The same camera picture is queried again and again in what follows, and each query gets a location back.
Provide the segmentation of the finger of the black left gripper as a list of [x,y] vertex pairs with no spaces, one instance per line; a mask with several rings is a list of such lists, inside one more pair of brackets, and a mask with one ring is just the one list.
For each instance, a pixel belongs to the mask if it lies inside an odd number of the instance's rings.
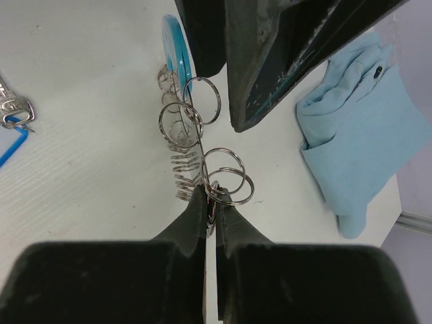
[[226,1],[232,127],[255,127],[330,55],[404,4],[394,0]]
[[175,0],[195,72],[200,77],[218,74],[226,63],[225,1]]

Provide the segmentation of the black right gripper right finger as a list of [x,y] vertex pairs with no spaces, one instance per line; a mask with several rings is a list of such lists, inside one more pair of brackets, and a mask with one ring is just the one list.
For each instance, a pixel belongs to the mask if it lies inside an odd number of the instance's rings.
[[417,323],[394,262],[374,246],[281,244],[221,188],[217,312],[224,323]]

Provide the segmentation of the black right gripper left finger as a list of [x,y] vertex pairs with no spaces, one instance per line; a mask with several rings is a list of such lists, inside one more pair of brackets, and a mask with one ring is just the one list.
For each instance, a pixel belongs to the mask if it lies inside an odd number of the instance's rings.
[[1,291],[2,323],[204,323],[207,195],[151,240],[40,242]]

